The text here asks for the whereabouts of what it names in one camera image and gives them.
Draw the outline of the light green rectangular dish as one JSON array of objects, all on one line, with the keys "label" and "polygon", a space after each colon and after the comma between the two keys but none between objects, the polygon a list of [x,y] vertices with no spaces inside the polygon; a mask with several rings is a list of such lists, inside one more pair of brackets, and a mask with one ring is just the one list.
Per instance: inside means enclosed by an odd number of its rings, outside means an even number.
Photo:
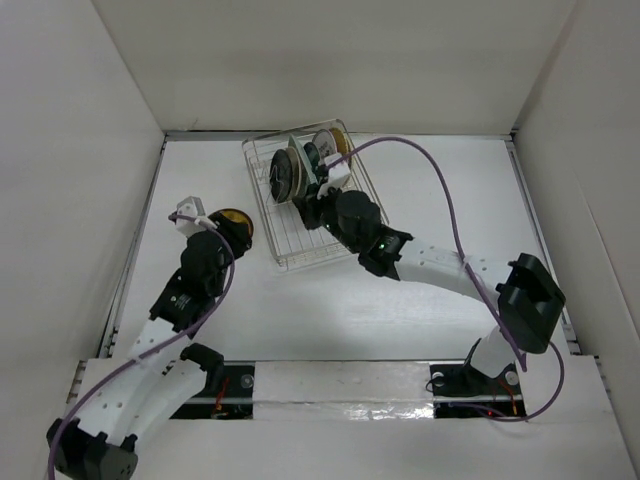
[{"label": "light green rectangular dish", "polygon": [[288,137],[288,146],[293,147],[300,159],[302,178],[305,180],[306,185],[313,185],[318,183],[316,174],[314,173],[311,165],[311,161],[303,148],[300,141],[293,135]]}]

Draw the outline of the cream plate brown smear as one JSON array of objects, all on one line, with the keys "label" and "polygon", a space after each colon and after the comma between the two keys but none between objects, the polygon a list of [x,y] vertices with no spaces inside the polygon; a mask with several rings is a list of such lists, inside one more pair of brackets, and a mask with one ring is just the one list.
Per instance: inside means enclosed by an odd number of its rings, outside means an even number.
[{"label": "cream plate brown smear", "polygon": [[301,161],[300,155],[295,147],[289,146],[287,149],[287,154],[292,167],[292,180],[291,180],[291,191],[289,195],[289,199],[293,200],[299,195],[300,188],[303,186],[303,173],[304,166]]}]

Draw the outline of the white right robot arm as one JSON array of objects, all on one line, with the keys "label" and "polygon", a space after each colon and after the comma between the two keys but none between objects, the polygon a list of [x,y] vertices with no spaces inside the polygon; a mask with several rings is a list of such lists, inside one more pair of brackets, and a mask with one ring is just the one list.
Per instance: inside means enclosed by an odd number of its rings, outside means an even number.
[{"label": "white right robot arm", "polygon": [[329,189],[293,203],[306,229],[325,228],[367,272],[439,287],[496,312],[496,327],[473,345],[461,371],[470,391],[486,392],[509,364],[548,349],[566,297],[538,257],[489,262],[429,245],[384,225],[379,206],[362,191]]}]

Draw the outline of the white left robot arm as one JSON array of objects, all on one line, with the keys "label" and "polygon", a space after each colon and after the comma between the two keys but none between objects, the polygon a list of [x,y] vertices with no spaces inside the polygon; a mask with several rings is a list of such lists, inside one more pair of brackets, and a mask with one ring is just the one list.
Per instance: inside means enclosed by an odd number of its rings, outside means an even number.
[{"label": "white left robot arm", "polygon": [[180,266],[126,361],[49,428],[48,478],[131,478],[141,448],[180,406],[222,387],[223,355],[194,338],[227,296],[235,262],[252,246],[253,223],[236,209],[207,217],[178,210],[170,218],[187,238]]}]

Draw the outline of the blue floral round plate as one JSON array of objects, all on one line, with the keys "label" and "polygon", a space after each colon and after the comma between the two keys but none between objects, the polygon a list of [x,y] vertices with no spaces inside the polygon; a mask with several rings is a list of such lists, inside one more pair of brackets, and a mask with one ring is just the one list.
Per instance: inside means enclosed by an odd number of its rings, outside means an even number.
[{"label": "blue floral round plate", "polygon": [[316,171],[321,160],[317,146],[313,142],[307,142],[303,148],[311,165],[311,169]]}]

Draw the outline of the white plate red characters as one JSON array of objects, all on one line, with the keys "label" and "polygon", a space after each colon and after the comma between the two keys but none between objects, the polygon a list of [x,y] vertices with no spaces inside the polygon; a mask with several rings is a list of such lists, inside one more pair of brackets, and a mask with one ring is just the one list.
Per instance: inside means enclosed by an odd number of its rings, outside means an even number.
[{"label": "white plate red characters", "polygon": [[312,143],[318,149],[320,158],[334,155],[338,152],[337,144],[332,133],[327,129],[319,130],[313,137]]}]

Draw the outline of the yellow woven pattern plate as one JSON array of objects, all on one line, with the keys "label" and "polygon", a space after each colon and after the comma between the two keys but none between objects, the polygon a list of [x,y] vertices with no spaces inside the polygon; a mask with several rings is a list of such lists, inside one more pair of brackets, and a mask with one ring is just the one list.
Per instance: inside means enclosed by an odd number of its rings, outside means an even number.
[{"label": "yellow woven pattern plate", "polygon": [[340,129],[335,127],[330,128],[329,131],[335,141],[337,152],[341,155],[346,155],[347,153],[349,153],[350,146],[344,133]]}]

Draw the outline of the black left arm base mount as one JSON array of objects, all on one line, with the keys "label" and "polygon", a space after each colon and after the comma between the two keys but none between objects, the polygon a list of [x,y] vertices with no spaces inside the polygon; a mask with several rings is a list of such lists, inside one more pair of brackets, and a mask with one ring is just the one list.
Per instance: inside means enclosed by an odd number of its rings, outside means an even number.
[{"label": "black left arm base mount", "polygon": [[254,376],[253,364],[227,365],[218,379],[208,380],[204,389],[190,399],[184,407],[196,419],[251,419]]}]

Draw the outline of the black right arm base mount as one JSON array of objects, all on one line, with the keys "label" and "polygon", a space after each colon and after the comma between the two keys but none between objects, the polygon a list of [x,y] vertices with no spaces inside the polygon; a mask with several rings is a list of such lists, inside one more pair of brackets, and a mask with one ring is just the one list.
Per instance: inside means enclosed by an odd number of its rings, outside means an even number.
[{"label": "black right arm base mount", "polygon": [[519,376],[509,364],[496,378],[463,364],[436,363],[425,389],[436,419],[522,418],[527,415]]}]

